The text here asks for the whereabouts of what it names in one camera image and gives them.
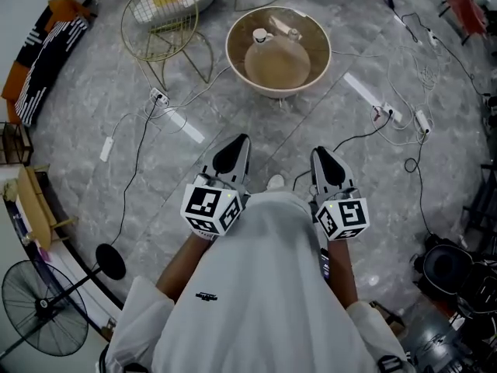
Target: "wire basket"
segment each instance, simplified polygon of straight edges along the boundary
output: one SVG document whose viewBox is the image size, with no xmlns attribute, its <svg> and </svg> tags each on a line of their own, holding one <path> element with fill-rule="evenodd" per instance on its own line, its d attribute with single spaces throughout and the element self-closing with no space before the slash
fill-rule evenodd
<svg viewBox="0 0 497 373">
<path fill-rule="evenodd" d="M 137 59 L 163 61 L 190 42 L 198 16 L 196 0 L 130 0 L 121 19 L 121 36 Z"/>
</svg>

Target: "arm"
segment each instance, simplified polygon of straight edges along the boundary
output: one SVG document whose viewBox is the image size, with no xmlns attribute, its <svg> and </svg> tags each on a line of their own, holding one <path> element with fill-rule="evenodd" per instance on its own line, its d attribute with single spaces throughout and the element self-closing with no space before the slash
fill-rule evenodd
<svg viewBox="0 0 497 373">
<path fill-rule="evenodd" d="M 358 301 L 356 282 L 346 240 L 328 242 L 328 285 L 344 309 Z"/>
<path fill-rule="evenodd" d="M 329 287 L 354 322 L 373 359 L 378 362 L 385 355 L 394 355 L 404 361 L 401 371 L 414 372 L 408 364 L 401 344 L 381 314 L 357 297 L 356 282 L 345 240 L 328 242 Z"/>
<path fill-rule="evenodd" d="M 164 269 L 155 287 L 176 303 L 209 245 L 210 240 L 192 233 Z"/>
</svg>

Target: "marble floor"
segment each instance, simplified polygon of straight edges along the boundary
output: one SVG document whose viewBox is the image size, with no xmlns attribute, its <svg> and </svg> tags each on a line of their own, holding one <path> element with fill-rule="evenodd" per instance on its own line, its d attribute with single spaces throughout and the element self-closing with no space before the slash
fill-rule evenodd
<svg viewBox="0 0 497 373">
<path fill-rule="evenodd" d="M 140 113 L 148 100 L 148 84 L 137 62 L 125 49 L 120 19 L 128 0 L 99 0 L 99 17 L 62 69 L 32 128 L 33 163 L 50 163 L 49 177 L 66 214 L 79 217 L 71 230 L 72 242 L 88 265 L 96 246 L 116 236 L 123 210 L 123 189 L 134 170 L 134 159 L 144 121 L 134 116 L 117 128 L 108 162 L 99 160 L 107 136 L 125 113 Z M 486 43 L 472 37 L 465 46 L 448 12 L 438 18 L 442 0 L 395 0 L 399 15 L 417 12 L 475 75 L 475 84 L 490 89 L 491 58 Z M 199 29 L 214 49 L 214 74 L 228 63 L 224 41 L 231 24 L 242 14 L 234 0 L 216 0 L 200 15 Z M 257 4 L 263 0 L 240 0 Z M 314 17 L 326 30 L 334 51 L 383 56 L 359 58 L 333 54 L 330 69 L 310 89 L 279 104 L 256 94 L 227 71 L 212 88 L 181 114 L 202 135 L 194 141 L 168 117 L 154 120 L 144 139 L 138 174 L 127 193 L 123 231 L 115 247 L 127 265 L 127 276 L 117 282 L 103 278 L 125 299 L 134 276 L 155 281 L 188 236 L 179 216 L 185 185 L 199 171 L 203 153 L 227 136 L 245 132 L 252 139 L 248 189 L 265 189 L 266 181 L 281 173 L 287 182 L 309 168 L 313 147 L 334 148 L 354 134 L 372 131 L 371 105 L 344 78 L 351 74 L 379 101 L 402 112 L 408 109 L 387 79 L 388 62 L 395 88 L 413 106 L 423 104 L 410 47 L 436 62 L 426 31 L 417 18 L 405 18 L 421 43 L 415 43 L 384 0 L 279 0 Z M 193 45 L 205 56 L 205 46 Z M 422 149 L 423 208 L 432 232 L 457 240 L 461 208 L 474 196 L 478 165 L 488 161 L 481 126 L 481 100 L 460 65 L 440 50 L 440 76 L 429 95 L 435 127 Z M 182 102 L 205 85 L 180 55 L 167 62 L 169 96 Z M 426 105 L 420 107 L 427 111 Z M 415 140 L 413 125 L 384 134 L 396 143 Z M 376 299 L 387 308 L 402 310 L 419 293 L 412 285 L 410 257 L 426 236 L 419 210 L 419 178 L 404 170 L 404 161 L 416 157 L 418 144 L 393 146 L 381 136 L 344 144 L 338 153 L 352 168 L 361 194 L 368 199 L 371 227 L 350 242 L 360 297 Z M 309 176 L 297 183 L 297 193 L 309 197 Z"/>
</svg>

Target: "floor fan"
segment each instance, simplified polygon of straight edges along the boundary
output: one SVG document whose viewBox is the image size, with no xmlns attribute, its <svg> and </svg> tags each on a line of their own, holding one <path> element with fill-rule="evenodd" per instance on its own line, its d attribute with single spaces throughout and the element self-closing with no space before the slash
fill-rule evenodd
<svg viewBox="0 0 497 373">
<path fill-rule="evenodd" d="M 88 318 L 78 288 L 99 272 L 118 281 L 124 261 L 110 245 L 96 249 L 97 269 L 73 284 L 57 268 L 40 261 L 19 261 L 2 282 L 2 302 L 20 339 L 0 353 L 0 360 L 27 342 L 44 354 L 63 357 L 79 350 L 88 335 Z"/>
</svg>

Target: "electrical cord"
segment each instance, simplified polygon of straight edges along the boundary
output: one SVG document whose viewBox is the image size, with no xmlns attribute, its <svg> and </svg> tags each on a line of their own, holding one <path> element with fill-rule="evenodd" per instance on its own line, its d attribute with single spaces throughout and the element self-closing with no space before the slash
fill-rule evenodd
<svg viewBox="0 0 497 373">
<path fill-rule="evenodd" d="M 404 28 L 407 29 L 407 31 L 411 34 L 411 37 L 412 37 L 412 40 L 415 42 L 415 43 L 418 43 L 418 38 L 416 37 L 416 35 L 414 34 L 414 32 L 411 30 L 411 28 L 409 27 L 409 25 L 407 23 L 405 23 L 402 18 L 400 17 L 399 14 L 397 14 L 397 12 L 395 11 L 395 8 L 393 6 L 393 3 L 392 5 L 390 6 L 391 10 L 394 12 L 394 14 L 397 16 L 397 18 L 399 18 L 401 20 L 401 22 L 404 24 Z"/>
<path fill-rule="evenodd" d="M 138 58 L 134 57 L 134 59 L 136 60 L 137 65 L 140 67 L 141 73 L 143 73 L 143 77 L 145 78 L 145 80 L 146 80 L 146 81 L 147 81 L 147 83 L 148 83 L 148 88 L 149 88 L 150 90 L 152 90 L 152 84 L 150 84 L 150 80 L 148 80 L 148 77 L 147 77 L 147 75 L 145 74 L 145 71 L 143 70 L 143 67 L 141 66 L 141 64 L 140 64 L 140 62 L 139 62 L 139 60 L 138 60 Z"/>
<path fill-rule="evenodd" d="M 138 113 L 126 113 L 125 115 L 123 115 L 119 119 L 119 121 L 114 126 L 114 129 L 112 130 L 112 134 L 110 135 L 111 138 L 114 138 L 114 134 L 116 133 L 117 127 L 120 125 L 121 121 L 123 121 L 123 119 L 125 119 L 128 116 L 136 116 L 136 117 L 140 117 L 143 120 L 147 120 L 147 117 L 143 117 L 143 116 L 139 115 Z M 150 123 L 153 124 L 154 126 L 156 126 L 159 130 L 161 130 L 161 128 L 157 124 L 155 124 L 154 122 L 151 121 Z"/>
<path fill-rule="evenodd" d="M 339 55 L 352 55 L 354 57 L 360 57 L 360 58 L 376 58 L 376 57 L 384 57 L 386 54 L 375 54 L 375 55 L 362 55 L 362 54 L 356 54 L 356 53 L 345 53 L 342 51 L 335 51 L 332 50 L 333 54 L 339 54 Z"/>
<path fill-rule="evenodd" d="M 168 109 L 170 110 L 165 110 L 164 112 L 162 112 L 161 114 L 157 115 L 157 116 L 153 116 L 151 119 L 158 119 L 159 117 L 163 117 L 165 114 L 167 114 L 168 112 L 170 112 L 171 110 L 175 110 L 175 109 L 178 109 L 178 108 L 184 108 L 185 106 L 188 106 L 190 105 L 195 99 L 197 99 L 198 97 L 200 97 L 202 94 L 204 94 L 205 92 L 209 91 L 210 88 L 214 85 L 214 83 L 216 82 L 217 78 L 219 78 L 219 76 L 221 76 L 225 71 L 227 71 L 229 68 L 231 68 L 231 66 L 227 66 L 226 68 L 224 69 L 221 69 L 219 71 L 219 73 L 217 73 L 217 75 L 214 77 L 214 79 L 212 80 L 212 82 L 209 83 L 209 85 L 203 89 L 201 92 L 199 92 L 198 94 L 196 94 L 194 97 L 192 97 L 188 102 L 185 102 L 185 103 L 180 103 L 178 105 L 171 105 L 171 106 L 168 106 Z"/>
<path fill-rule="evenodd" d="M 442 44 L 443 48 L 445 48 L 447 50 L 447 52 L 452 55 L 454 58 L 456 58 L 456 61 L 459 62 L 459 65 L 463 68 L 463 71 L 464 73 L 466 74 L 466 76 L 470 79 L 471 81 L 471 85 L 473 86 L 473 89 L 475 90 L 475 92 L 479 95 L 479 96 L 486 96 L 486 97 L 490 97 L 491 95 L 488 93 L 488 92 L 479 92 L 478 89 L 476 88 L 476 86 L 474 85 L 474 75 L 472 73 L 469 73 L 466 68 L 464 67 L 463 63 L 461 62 L 461 60 L 456 57 L 456 54 L 454 54 L 451 50 L 449 50 L 449 48 L 443 43 L 443 41 L 441 39 L 439 39 L 438 37 L 436 36 L 433 36 L 434 39 L 437 39 L 440 44 Z"/>
<path fill-rule="evenodd" d="M 421 169 L 419 168 L 419 162 L 421 160 L 421 149 L 422 149 L 422 146 L 424 145 L 424 139 L 425 139 L 425 136 L 426 136 L 426 133 L 423 135 L 422 137 L 422 140 L 421 140 L 421 145 L 419 146 L 419 152 L 418 152 L 418 160 L 415 160 L 414 158 L 407 158 L 404 162 L 404 170 L 408 173 L 413 173 L 415 172 L 416 170 L 418 170 L 418 174 L 419 174 L 419 184 L 421 186 L 421 191 L 419 192 L 419 210 L 421 210 L 421 215 L 422 215 L 422 220 L 423 222 L 425 223 L 425 227 L 426 227 L 426 231 L 428 231 L 428 233 L 430 235 L 433 234 L 433 232 L 431 232 L 428 228 L 428 224 L 426 223 L 426 218 L 425 218 L 425 213 L 424 211 L 422 210 L 422 176 L 421 176 Z M 408 169 L 407 165 L 409 162 L 413 161 L 414 162 L 414 166 L 412 167 L 412 169 Z"/>
<path fill-rule="evenodd" d="M 415 17 L 418 19 L 418 21 L 419 21 L 419 25 L 421 25 L 421 27 L 422 27 L 422 28 L 425 28 L 426 30 L 430 31 L 430 28 L 429 28 L 428 26 L 424 26 L 424 25 L 422 24 L 422 22 L 421 22 L 421 18 L 419 18 L 419 15 L 418 15 L 418 13 L 417 13 L 417 12 L 411 12 L 410 14 L 404 14 L 403 16 L 401 16 L 401 17 L 400 17 L 400 19 L 401 19 L 401 21 L 402 21 L 403 23 L 405 23 L 405 22 L 404 22 L 404 18 L 405 18 L 406 16 L 415 16 Z"/>
<path fill-rule="evenodd" d="M 336 152 L 338 148 L 340 148 L 343 144 L 345 144 L 347 141 L 351 141 L 355 138 L 365 138 L 365 137 L 369 137 L 370 135 L 373 135 L 375 133 L 377 133 L 379 130 L 381 130 L 383 127 L 385 127 L 388 122 L 390 121 L 390 118 L 391 118 L 391 115 L 393 114 L 392 111 L 390 111 L 389 115 L 388 115 L 388 119 L 386 122 L 384 122 L 381 126 L 379 126 L 379 128 L 377 128 L 375 131 L 371 131 L 370 133 L 367 133 L 367 134 L 361 134 L 361 135 L 354 135 L 350 138 L 347 138 L 343 141 L 341 141 L 336 147 L 335 149 L 333 149 L 333 152 Z M 302 174 L 299 174 L 298 176 L 295 177 L 295 180 L 294 180 L 294 185 L 292 186 L 292 191 L 295 190 L 295 186 L 297 185 L 297 180 L 299 178 L 301 178 L 302 176 L 305 176 L 306 174 L 310 173 L 311 170 L 307 170 L 306 172 L 302 173 Z"/>
<path fill-rule="evenodd" d="M 127 183 L 126 188 L 124 188 L 124 192 L 123 192 L 123 215 L 121 216 L 121 223 L 119 224 L 119 231 L 118 231 L 116 237 L 114 238 L 114 240 L 110 243 L 111 246 L 116 242 L 116 240 L 118 240 L 118 238 L 121 235 L 121 232 L 123 231 L 124 217 L 126 216 L 126 192 L 127 192 L 128 188 L 131 186 L 131 184 L 132 184 L 132 182 L 134 180 L 134 177 L 137 176 L 137 172 L 138 172 L 138 161 L 140 159 L 141 146 L 143 145 L 143 140 L 145 139 L 145 135 L 147 134 L 147 126 L 148 126 L 148 123 L 150 122 L 152 114 L 154 113 L 154 109 L 157 106 L 158 99 L 159 99 L 159 97 L 157 97 L 155 99 L 154 107 L 152 108 L 152 111 L 150 112 L 150 114 L 147 117 L 147 120 L 145 121 L 145 129 L 143 130 L 143 134 L 141 135 L 140 143 L 138 144 L 137 158 L 136 158 L 136 161 L 134 163 L 133 176 L 131 177 L 130 181 Z M 97 265 L 97 263 L 95 263 L 95 265 L 92 267 L 91 270 L 93 270 L 96 267 L 96 265 Z"/>
</svg>

